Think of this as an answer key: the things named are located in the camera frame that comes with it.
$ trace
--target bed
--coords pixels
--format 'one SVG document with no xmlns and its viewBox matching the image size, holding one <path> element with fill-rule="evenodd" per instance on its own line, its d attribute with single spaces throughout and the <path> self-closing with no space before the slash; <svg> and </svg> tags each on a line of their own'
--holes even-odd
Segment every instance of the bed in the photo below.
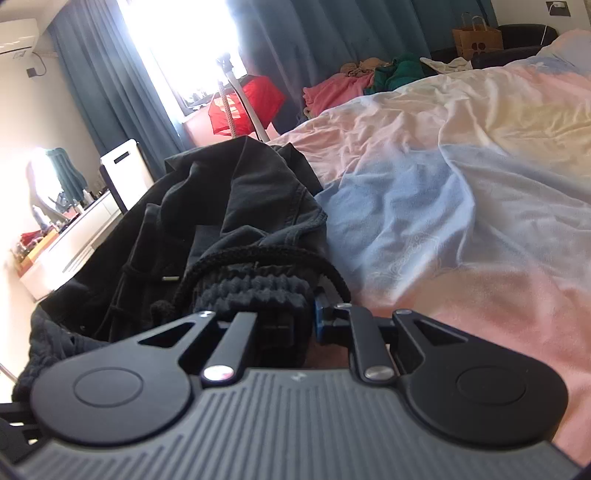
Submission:
<svg viewBox="0 0 591 480">
<path fill-rule="evenodd" d="M 554 441 L 589 463 L 591 33 L 356 98 L 272 143 L 288 142 L 324 185 L 329 258 L 355 302 L 551 365 L 569 389 Z"/>
</svg>

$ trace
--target white cabinet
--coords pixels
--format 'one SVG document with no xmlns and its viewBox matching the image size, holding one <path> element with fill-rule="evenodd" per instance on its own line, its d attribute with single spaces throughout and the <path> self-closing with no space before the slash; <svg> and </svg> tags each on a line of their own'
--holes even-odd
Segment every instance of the white cabinet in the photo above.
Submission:
<svg viewBox="0 0 591 480">
<path fill-rule="evenodd" d="M 107 192 L 74 220 L 21 277 L 35 300 L 41 300 L 72 278 L 121 217 L 115 199 Z"/>
</svg>

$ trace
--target metal screw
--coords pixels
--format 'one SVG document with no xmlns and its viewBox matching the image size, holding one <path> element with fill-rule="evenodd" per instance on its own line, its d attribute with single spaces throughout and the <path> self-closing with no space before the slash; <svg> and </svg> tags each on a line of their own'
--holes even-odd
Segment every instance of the metal screw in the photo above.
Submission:
<svg viewBox="0 0 591 480">
<path fill-rule="evenodd" d="M 394 375 L 394 370 L 385 365 L 374 365 L 365 371 L 365 378 L 370 380 L 390 380 Z"/>
<path fill-rule="evenodd" d="M 203 376 L 210 382 L 223 382 L 234 376 L 234 369 L 227 365 L 212 365 L 203 370 Z"/>
</svg>

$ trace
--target wall socket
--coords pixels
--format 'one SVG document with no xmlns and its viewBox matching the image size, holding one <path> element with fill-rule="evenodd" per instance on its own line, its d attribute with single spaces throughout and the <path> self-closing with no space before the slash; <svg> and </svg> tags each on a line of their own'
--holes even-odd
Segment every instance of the wall socket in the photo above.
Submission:
<svg viewBox="0 0 591 480">
<path fill-rule="evenodd" d="M 570 17 L 569 5 L 567 2 L 546 2 L 548 13 L 553 17 Z"/>
</svg>

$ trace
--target pillow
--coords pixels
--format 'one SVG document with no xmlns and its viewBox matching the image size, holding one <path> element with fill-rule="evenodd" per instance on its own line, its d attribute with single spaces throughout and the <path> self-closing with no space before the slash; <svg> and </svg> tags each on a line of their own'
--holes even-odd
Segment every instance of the pillow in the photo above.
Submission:
<svg viewBox="0 0 591 480">
<path fill-rule="evenodd" d="M 591 32 L 570 30 L 563 33 L 536 57 L 554 57 L 570 63 L 581 72 L 591 72 Z"/>
</svg>

